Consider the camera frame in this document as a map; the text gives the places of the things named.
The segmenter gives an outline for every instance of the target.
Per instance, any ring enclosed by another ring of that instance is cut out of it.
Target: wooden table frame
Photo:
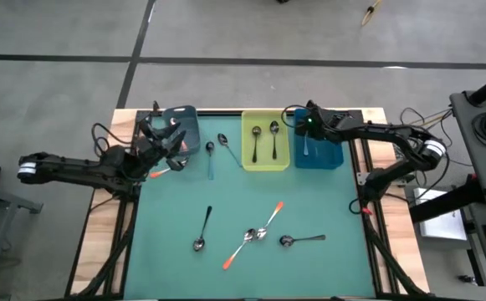
[[[199,115],[240,115],[243,110],[280,110],[274,109],[199,109]],[[364,120],[374,123],[386,123],[382,108],[354,108],[337,110],[360,110]],[[149,110],[115,110],[110,130],[122,140],[133,141],[138,129],[136,120],[147,114]],[[111,145],[118,142],[107,137]],[[396,161],[395,152],[390,143],[380,141],[357,140],[350,143],[352,163],[355,171],[370,171],[377,167],[388,167]],[[389,192],[404,196],[399,187],[391,187]],[[110,198],[103,190],[93,193],[90,206],[93,207]],[[416,235],[410,219],[408,204],[393,197],[384,196],[381,202],[371,207],[375,213],[371,217],[373,227],[379,232],[382,241],[391,249],[394,258],[401,264],[407,275],[422,290],[428,292],[428,284],[422,266],[421,254],[417,246]],[[110,201],[91,212],[85,219],[83,233],[79,242],[74,265],[70,273],[65,296],[80,292],[98,273],[108,258],[122,233],[136,218],[136,206],[132,202]],[[404,288],[396,282],[390,270],[373,247],[368,247],[370,262],[375,263],[373,283],[377,292],[405,293]],[[119,257],[112,269],[109,281],[98,293],[123,293],[130,247]]]

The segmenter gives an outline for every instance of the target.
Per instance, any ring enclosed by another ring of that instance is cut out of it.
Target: dark blue bin
[[[294,111],[294,121],[304,118],[306,109]],[[304,140],[307,143],[307,156],[304,154]],[[294,165],[306,169],[335,169],[343,164],[341,143],[327,140],[317,141],[309,137],[294,135]]]

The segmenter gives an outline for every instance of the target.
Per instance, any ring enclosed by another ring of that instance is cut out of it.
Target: metal spoon
[[[299,240],[325,240],[325,239],[326,239],[326,235],[319,235],[316,237],[297,238],[297,239],[294,239],[289,235],[283,235],[279,239],[279,243],[284,247],[291,247],[293,246],[294,242],[298,242]]]
[[[248,229],[248,231],[246,231],[244,233],[244,241],[243,241],[243,244],[237,249],[237,251],[235,251],[235,253],[230,257],[228,258],[228,260],[226,260],[226,262],[223,264],[223,269],[224,270],[227,270],[230,266],[230,264],[232,264],[232,261],[235,259],[235,256],[237,255],[237,253],[239,253],[239,251],[241,251],[241,248],[243,248],[243,246],[247,243],[247,242],[251,242],[253,240],[253,238],[256,236],[256,229]]]
[[[304,135],[304,156],[309,155],[308,152],[308,131],[306,131],[306,135]]]
[[[279,132],[279,124],[276,120],[270,123],[270,132],[273,133],[274,137],[273,159],[276,160],[276,134]]]
[[[252,128],[252,135],[255,137],[255,144],[253,145],[253,157],[252,162],[258,161],[258,137],[261,135],[261,128],[259,126],[254,126]]]
[[[257,234],[258,240],[262,240],[265,238],[265,235],[267,235],[267,226],[270,224],[271,221],[273,221],[273,218],[276,216],[276,213],[278,213],[283,206],[284,203],[279,202],[278,205],[276,205],[276,209],[274,209],[273,215],[270,216],[269,221],[267,222],[267,224],[265,224],[265,227],[261,227],[258,229],[258,234]]]
[[[212,180],[214,175],[213,175],[213,168],[212,168],[212,152],[215,150],[215,144],[212,143],[212,141],[209,141],[206,143],[206,151],[209,154],[209,180]]]
[[[197,238],[194,241],[194,243],[192,244],[192,248],[196,252],[202,250],[203,246],[206,244],[205,239],[203,239],[203,230],[205,230],[205,228],[206,228],[207,220],[209,219],[209,215],[211,214],[211,210],[212,210],[212,207],[211,206],[207,206],[206,220],[203,222],[202,234],[200,234],[200,237]]]
[[[229,146],[228,146],[228,138],[226,138],[226,136],[223,133],[218,133],[217,138],[218,138],[218,142],[220,143],[220,145],[226,146],[226,148],[228,149],[229,153],[232,154],[232,157],[237,162],[237,165],[239,165],[239,167],[243,167],[241,165],[241,162],[239,162],[239,159],[237,159],[237,157],[235,156],[235,154],[233,154],[232,149],[229,148]]]

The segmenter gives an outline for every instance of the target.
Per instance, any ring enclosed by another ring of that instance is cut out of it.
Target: teal table surface
[[[248,172],[238,167],[217,133],[241,156],[241,119],[199,117],[202,148],[181,172],[169,171],[142,186],[125,299],[374,297],[371,268],[359,215],[348,211],[356,198],[348,145],[345,163],[333,171],[294,167],[281,172]],[[205,142],[215,142],[214,180],[207,177]],[[157,166],[153,171],[166,168]],[[243,247],[231,267],[223,263],[249,228],[260,228],[278,202],[284,207],[262,241]],[[207,210],[203,250],[195,252]],[[282,235],[324,241],[282,247]]]

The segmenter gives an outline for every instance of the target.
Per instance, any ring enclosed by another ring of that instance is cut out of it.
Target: blue plastic bin
[[[294,121],[304,118],[306,109],[294,111]],[[341,143],[317,141],[307,137],[308,155],[304,155],[304,136],[294,135],[294,165],[306,169],[333,170],[343,164]]]
[[[180,149],[179,156],[189,156],[198,153],[200,150],[200,127],[198,126],[198,117],[196,108],[191,105],[183,105],[176,108],[166,109],[162,113],[162,119],[166,125],[179,121],[181,125],[177,131],[170,137],[173,139],[181,131],[186,131],[183,145]]]

